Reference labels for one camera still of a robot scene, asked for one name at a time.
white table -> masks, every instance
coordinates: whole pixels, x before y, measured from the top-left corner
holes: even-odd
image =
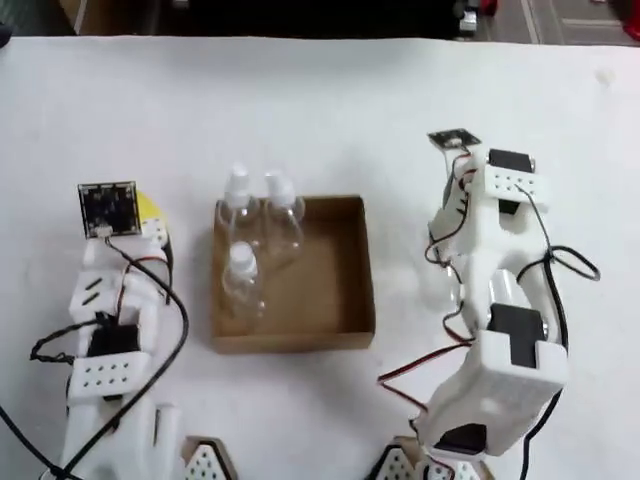
[[[532,444],[529,478],[635,477],[638,78],[638,51],[618,47],[13,39],[0,52],[0,402],[55,459],[68,369],[28,354],[70,321],[84,242],[75,187],[135,179],[171,221],[193,325],[153,394],[182,407],[188,433],[222,438],[243,479],[362,478],[416,413],[375,377],[448,343],[442,275],[422,258],[445,180],[425,133],[463,126],[487,148],[535,156],[554,190],[552,241],[603,275],[557,271],[572,377]],[[235,161],[256,176],[282,166],[304,194],[364,197],[378,317],[369,350],[212,351],[211,214]],[[167,346],[178,324],[168,311]],[[427,400],[461,358],[399,385]],[[489,463],[511,479],[520,461],[518,445]],[[0,465],[7,478],[42,471],[4,426]]]

brown box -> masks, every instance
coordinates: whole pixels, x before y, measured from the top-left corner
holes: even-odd
[[[360,197],[305,198],[305,243],[278,268],[257,252],[265,283],[265,317],[233,318],[222,290],[229,245],[214,228],[213,346],[219,353],[289,353],[367,348],[375,333],[364,202]]]

wire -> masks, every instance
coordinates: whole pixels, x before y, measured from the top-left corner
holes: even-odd
[[[13,433],[16,438],[22,443],[22,445],[29,451],[31,454],[36,457],[43,465],[45,465],[49,471],[52,473],[61,473],[62,469],[58,467],[55,463],[49,460],[44,454],[38,450],[38,448],[29,441],[27,437],[24,436],[22,431],[18,428],[18,426],[11,420],[9,414],[5,411],[4,408],[0,405],[0,418],[7,425],[11,433]],[[70,478],[71,480],[82,480],[80,477],[76,477],[75,475],[67,475],[66,478]]]
[[[431,462],[447,470],[447,473],[449,474],[449,480],[454,480],[456,478],[456,471],[451,467],[451,465],[447,465],[446,463],[443,463],[440,460],[436,460],[431,455],[428,455],[428,457],[429,457],[429,460],[431,460]]]
[[[67,363],[69,365],[72,365],[74,357],[71,355],[67,355],[66,353],[61,352],[52,357],[49,355],[40,355],[38,352],[47,343],[57,338],[63,337],[75,330],[80,330],[81,328],[87,327],[90,325],[105,324],[107,322],[108,322],[108,319],[106,317],[101,317],[93,320],[88,320],[86,322],[78,323],[75,325],[70,325],[69,327],[60,329],[52,333],[51,335],[38,340],[35,346],[31,349],[31,355],[29,357],[29,360],[38,360],[44,363]],[[31,441],[29,441],[29,439],[22,433],[20,428],[13,422],[9,414],[4,410],[4,408],[2,408],[1,405],[0,405],[0,418],[2,418],[2,420],[7,425],[9,430],[11,430],[11,433],[13,433],[16,436],[16,438],[20,441],[20,443],[22,443],[22,445],[29,452],[31,452],[31,454],[34,457],[36,457],[43,465],[45,465],[52,474],[54,475],[62,474],[62,469],[58,467],[55,463],[53,463],[51,460],[49,460],[40,450],[38,450],[38,448],[35,445],[33,445],[33,443],[31,443]],[[64,478],[70,478],[72,480],[82,480],[80,477],[77,477],[71,474],[66,475],[66,477]]]
[[[149,260],[157,260],[159,262],[162,262],[166,265],[167,269],[169,270],[169,272],[171,271],[169,268],[169,263],[162,257],[156,257],[156,256],[148,256],[148,257],[140,257],[140,258],[136,258],[136,260],[138,262],[147,262]],[[116,301],[116,319],[120,320],[120,313],[122,312],[122,300],[124,299],[124,291],[126,290],[126,286],[124,284],[124,279],[127,276],[127,273],[129,273],[129,270],[131,270],[131,263],[128,263],[127,266],[124,268],[124,271],[122,272],[122,281],[120,282],[120,292],[118,293],[118,298]]]
[[[36,342],[34,347],[31,349],[31,356],[29,357],[29,360],[38,360],[39,362],[43,362],[43,363],[66,363],[69,365],[73,365],[73,361],[75,360],[75,357],[73,355],[68,355],[66,353],[60,352],[56,356],[52,357],[50,355],[40,355],[38,352],[47,343],[57,338],[64,337],[65,335],[71,332],[75,332],[76,330],[80,330],[81,328],[88,327],[90,325],[104,325],[106,323],[109,323],[108,318],[105,316],[101,316],[100,318],[95,318],[93,320],[88,320],[86,322],[77,323],[75,325],[70,325],[66,328],[57,330],[53,332],[51,335],[48,335],[45,338],[42,338]]]
[[[423,357],[420,357],[410,363],[407,363],[406,365],[400,367],[400,368],[396,368],[395,370],[392,370],[388,373],[385,373],[383,375],[380,375],[378,377],[378,385],[380,385],[382,388],[395,393],[396,395],[398,395],[399,397],[401,397],[402,399],[412,403],[413,405],[415,405],[416,407],[418,407],[420,410],[422,410],[423,412],[427,413],[429,411],[429,409],[427,408],[427,406],[422,403],[419,402],[418,400],[416,400],[415,398],[413,398],[412,396],[402,392],[401,390],[398,390],[394,387],[391,387],[389,385],[387,385],[387,382],[393,380],[394,378],[397,378],[401,375],[404,375],[406,373],[409,373],[411,370],[418,368],[420,365],[422,365],[423,363],[429,362],[431,360],[434,360],[438,357],[441,357],[449,352],[452,352],[454,350],[457,350],[458,348],[461,347],[470,347],[471,344],[470,343],[458,343],[456,345],[450,345],[448,347],[443,347],[440,348],[438,350],[435,350],[431,353],[428,353],[427,355],[424,355]]]
[[[95,446],[96,443],[100,441],[100,439],[105,434],[107,434],[109,431],[111,431],[120,423],[120,421],[127,414],[127,412],[129,412],[129,410],[131,410],[140,401],[140,399],[151,389],[151,387],[155,385],[155,383],[160,379],[160,377],[162,377],[162,375],[171,366],[171,364],[174,362],[174,360],[176,359],[176,357],[184,347],[184,344],[187,341],[187,336],[189,334],[189,315],[187,313],[187,309],[182,303],[182,300],[180,300],[180,297],[178,297],[178,295],[173,291],[173,289],[169,285],[167,285],[164,281],[162,281],[162,279],[160,279],[155,273],[153,273],[151,270],[145,267],[142,263],[140,263],[138,260],[134,259],[128,253],[122,251],[121,249],[113,245],[108,237],[105,239],[105,244],[111,249],[118,252],[133,267],[137,268],[142,273],[144,273],[149,278],[151,278],[154,282],[156,282],[167,293],[167,295],[171,297],[171,299],[173,299],[173,301],[178,306],[178,310],[180,310],[180,314],[182,316],[182,334],[180,336],[180,339],[178,340],[178,343],[176,344],[172,352],[169,354],[167,359],[162,363],[160,368],[158,368],[158,370],[153,374],[153,376],[131,398],[131,400],[129,400],[129,402],[123,405],[122,408],[118,410],[118,412],[113,417],[111,417],[111,419],[107,423],[105,423],[104,426],[100,430],[98,430],[96,434],[93,437],[91,437],[91,439],[89,439],[89,441],[80,450],[78,450],[78,452],[74,455],[74,457],[64,467],[63,471],[59,472],[56,475],[56,478],[58,480],[73,478],[70,475],[73,468],[76,465],[78,465],[78,463],[80,463],[80,461],[84,458],[84,456]]]
[[[465,337],[463,335],[460,335],[458,332],[456,332],[453,328],[451,328],[448,325],[449,320],[460,315],[462,313],[463,308],[464,308],[464,300],[460,302],[460,305],[458,306],[458,309],[455,312],[447,313],[444,317],[442,317],[442,328],[444,328],[444,331],[447,332],[447,335],[449,335],[449,338],[451,338],[453,341],[459,342],[459,343],[465,343],[465,342],[471,343],[475,341],[476,339],[475,337],[473,336]]]
[[[551,265],[554,261],[557,261],[558,263],[569,268],[571,271],[577,273],[581,277],[587,278],[589,280],[596,281],[596,282],[600,280],[600,277],[601,277],[600,270],[598,270],[598,267],[596,267],[584,255],[582,255],[580,252],[578,252],[577,250],[571,247],[565,247],[563,245],[551,246],[547,229],[545,228],[544,222],[542,221],[542,217],[540,216],[540,212],[538,211],[538,208],[533,198],[531,198],[531,195],[529,195],[524,190],[522,191],[525,193],[525,195],[527,195],[527,198],[529,199],[529,202],[531,203],[531,206],[533,207],[536,213],[538,222],[540,223],[540,227],[542,228],[542,231],[545,236],[545,241],[547,242],[547,251],[545,252],[541,260],[536,260],[534,262],[529,263],[528,265],[525,265],[522,268],[522,270],[520,270],[520,272],[518,273],[516,280],[518,283],[520,283],[520,280],[522,279],[523,275],[527,271],[529,271],[531,268],[533,268],[536,265],[542,264],[542,267],[544,269],[544,276],[547,282],[547,287],[551,292],[551,298],[553,299],[553,304],[556,309],[556,315],[558,318],[558,329],[560,331],[560,343],[567,350],[567,353],[568,353],[569,352],[569,327],[567,325],[567,317],[564,311],[564,305],[562,304],[562,299],[560,298],[560,292],[558,291],[558,286],[556,285],[556,281],[553,276],[553,271],[551,270]],[[580,260],[580,262],[582,262],[591,271],[591,273],[585,273],[584,271],[568,264],[566,261],[562,260],[561,258],[558,258],[555,254],[556,251],[563,251],[573,255],[575,258]],[[551,414],[553,413],[556,406],[558,405],[558,401],[560,400],[561,394],[562,394],[562,390],[558,391],[558,393],[556,393],[551,398],[551,401],[547,405],[547,408],[545,409],[545,411],[542,413],[538,422],[524,436],[524,440],[522,443],[523,452],[522,452],[522,470],[520,472],[520,480],[525,480],[529,472],[531,440],[533,440],[534,437],[538,433],[540,433],[540,430],[542,430],[542,428],[544,428],[544,426],[547,424],[547,421],[551,417]]]
[[[451,176],[450,176],[450,182],[451,183],[455,183],[458,188],[462,191],[464,198],[462,199],[462,204],[464,206],[463,209],[459,209],[458,211],[460,212],[460,214],[462,215],[462,218],[460,219],[460,223],[458,224],[458,226],[456,228],[454,228],[451,232],[449,232],[446,235],[443,235],[442,237],[435,239],[433,237],[433,234],[431,232],[429,232],[429,245],[427,246],[426,250],[424,251],[424,258],[427,260],[427,262],[433,264],[433,265],[438,265],[441,268],[451,268],[456,276],[456,278],[458,279],[458,283],[462,283],[462,278],[460,277],[460,273],[458,272],[458,270],[453,266],[453,263],[451,262],[451,259],[448,260],[442,260],[442,258],[440,257],[440,252],[439,250],[436,248],[438,244],[444,242],[445,240],[449,240],[450,238],[455,237],[458,232],[460,232],[460,230],[462,230],[462,227],[464,227],[465,222],[467,221],[468,215],[469,215],[469,198],[470,198],[470,194],[465,190],[465,183],[464,183],[464,179],[466,175],[473,175],[475,174],[475,172],[477,171],[476,168],[471,168],[469,170],[466,170],[465,172],[462,173],[462,175],[460,177],[456,176],[456,165],[457,163],[464,159],[464,158],[469,158],[471,157],[471,151],[466,147],[463,146],[463,150],[464,153],[458,155],[452,162],[451,164]],[[431,249],[435,249],[435,254],[436,254],[436,258],[432,259],[429,257],[429,252],[431,251]]]

yellow component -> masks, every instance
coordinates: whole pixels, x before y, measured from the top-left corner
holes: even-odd
[[[165,214],[158,208],[158,206],[151,201],[149,197],[147,197],[144,193],[138,191],[138,215],[140,216],[140,223],[145,220],[149,220],[150,218],[161,218],[165,225],[167,224],[167,217]]]

floor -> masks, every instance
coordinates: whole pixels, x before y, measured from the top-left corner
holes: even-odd
[[[68,15],[75,18],[80,0],[60,1]],[[476,41],[640,46],[639,42],[635,42],[624,33],[619,20],[625,16],[625,6],[628,9],[633,0],[609,0],[610,3],[594,0],[499,1],[500,7],[495,17],[479,19]],[[188,12],[176,11],[170,4],[171,0],[89,0],[83,34],[124,33],[120,27],[125,23],[126,33],[206,35],[193,25],[189,27]],[[132,5],[137,5],[138,10],[143,10],[144,13],[134,12]],[[116,17],[116,20],[118,17],[126,16],[128,20],[106,22],[104,19],[109,16]],[[180,24],[182,28],[173,28],[176,24]]]
[[[619,3],[500,0],[500,8],[494,18],[480,19],[476,39],[550,45],[638,46],[640,43],[622,31],[620,20],[614,13]]]

